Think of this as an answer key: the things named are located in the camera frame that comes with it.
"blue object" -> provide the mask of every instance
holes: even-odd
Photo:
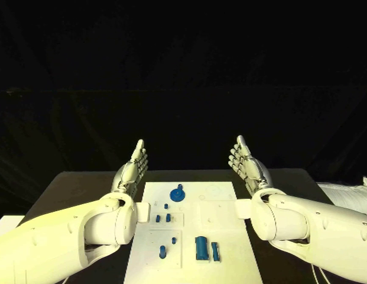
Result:
[[[166,258],[166,247],[161,246],[161,258],[165,259]]]
[[[171,199],[175,202],[181,202],[185,199],[184,185],[179,185],[178,188],[171,192]]]
[[[221,261],[220,251],[218,251],[218,243],[212,242],[212,250],[214,250],[214,261]]]
[[[208,254],[208,238],[199,236],[195,238],[197,242],[197,259],[198,260],[210,260]]]

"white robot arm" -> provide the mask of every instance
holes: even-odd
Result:
[[[263,165],[238,137],[230,165],[246,179],[253,199],[237,201],[237,214],[251,219],[258,237],[305,261],[367,283],[367,215],[286,195],[267,186]]]
[[[132,241],[138,222],[150,217],[150,204],[132,198],[146,170],[140,140],[112,193],[37,217],[0,236],[0,283],[57,283]]]

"blue disc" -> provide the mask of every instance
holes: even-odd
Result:
[[[182,185],[179,185],[178,188],[171,192],[171,199],[175,202],[181,202],[185,199],[185,191]]]

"white fabric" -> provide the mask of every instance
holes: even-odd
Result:
[[[319,186],[338,206],[367,215],[367,177],[364,181],[365,184],[359,186],[336,185],[335,183],[319,183]]]

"white board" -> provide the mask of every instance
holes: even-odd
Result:
[[[178,184],[186,194],[181,202],[171,200]],[[235,200],[231,182],[146,183],[143,202],[152,204],[150,222],[138,224],[126,284],[263,283],[246,221],[237,218]],[[208,238],[210,260],[197,260],[199,236]],[[214,261],[212,242],[218,242],[221,262]],[[161,246],[166,246],[165,259]]]

